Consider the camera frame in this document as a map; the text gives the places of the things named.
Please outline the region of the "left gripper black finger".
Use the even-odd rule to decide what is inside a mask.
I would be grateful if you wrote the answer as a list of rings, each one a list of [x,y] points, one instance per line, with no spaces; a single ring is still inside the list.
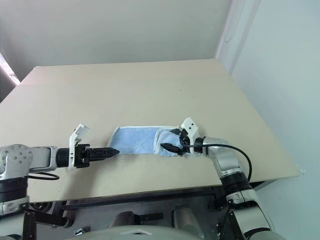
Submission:
[[[89,152],[91,156],[115,156],[120,153],[119,150],[111,147],[90,148]]]
[[[89,162],[96,162],[96,161],[103,161],[105,159],[111,158],[116,156],[118,153],[112,153],[112,152],[94,152],[91,153],[88,157]]]

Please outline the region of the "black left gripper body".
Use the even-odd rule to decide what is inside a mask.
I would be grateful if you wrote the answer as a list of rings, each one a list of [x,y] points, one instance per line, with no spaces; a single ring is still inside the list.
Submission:
[[[78,144],[74,148],[74,166],[76,168],[87,168],[90,166],[88,153],[89,144]]]

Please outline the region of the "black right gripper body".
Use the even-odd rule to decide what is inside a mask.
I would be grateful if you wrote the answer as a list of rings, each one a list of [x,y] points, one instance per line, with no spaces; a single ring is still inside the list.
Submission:
[[[190,138],[188,136],[188,133],[185,129],[181,130],[180,131],[180,134],[179,134],[179,142],[180,144],[182,145],[182,151],[185,155],[187,154],[191,154],[190,152],[190,148],[189,147],[186,147],[186,145],[190,145]]]

